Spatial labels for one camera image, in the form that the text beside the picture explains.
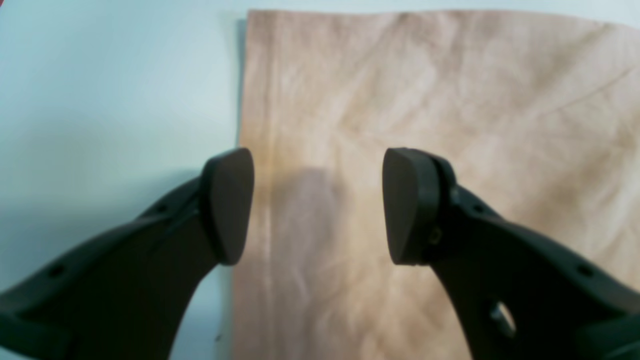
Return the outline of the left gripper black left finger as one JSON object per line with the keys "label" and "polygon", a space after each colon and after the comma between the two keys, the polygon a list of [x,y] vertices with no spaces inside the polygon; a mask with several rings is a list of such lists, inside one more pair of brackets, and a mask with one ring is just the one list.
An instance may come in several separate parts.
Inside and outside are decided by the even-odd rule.
{"label": "left gripper black left finger", "polygon": [[203,278],[242,257],[254,183],[249,149],[220,153],[137,218],[3,291],[2,348],[32,360],[167,360]]}

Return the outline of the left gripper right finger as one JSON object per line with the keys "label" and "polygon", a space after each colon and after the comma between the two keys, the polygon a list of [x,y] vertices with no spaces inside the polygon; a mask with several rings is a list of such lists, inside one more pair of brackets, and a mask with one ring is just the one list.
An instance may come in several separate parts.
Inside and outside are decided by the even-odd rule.
{"label": "left gripper right finger", "polygon": [[391,260],[434,271],[474,360],[640,357],[639,293],[504,219],[445,158],[387,149],[382,198]]}

